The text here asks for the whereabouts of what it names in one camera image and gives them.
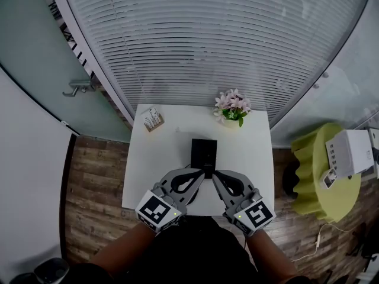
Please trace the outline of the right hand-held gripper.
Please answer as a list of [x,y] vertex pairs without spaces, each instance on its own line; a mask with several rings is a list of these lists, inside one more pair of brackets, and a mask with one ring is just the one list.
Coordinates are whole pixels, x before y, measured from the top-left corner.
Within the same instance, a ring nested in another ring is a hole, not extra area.
[[[245,236],[254,235],[275,219],[274,210],[266,203],[259,190],[253,189],[253,184],[247,176],[231,170],[216,170],[212,181],[220,199],[227,207],[223,215]],[[236,203],[234,193],[248,191],[250,193]]]

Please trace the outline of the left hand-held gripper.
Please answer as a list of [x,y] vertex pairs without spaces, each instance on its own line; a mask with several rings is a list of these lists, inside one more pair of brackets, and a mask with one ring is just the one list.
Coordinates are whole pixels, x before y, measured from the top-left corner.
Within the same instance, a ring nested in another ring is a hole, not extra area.
[[171,170],[142,197],[138,219],[156,234],[177,224],[188,212],[184,202],[194,200],[204,178],[201,169]]

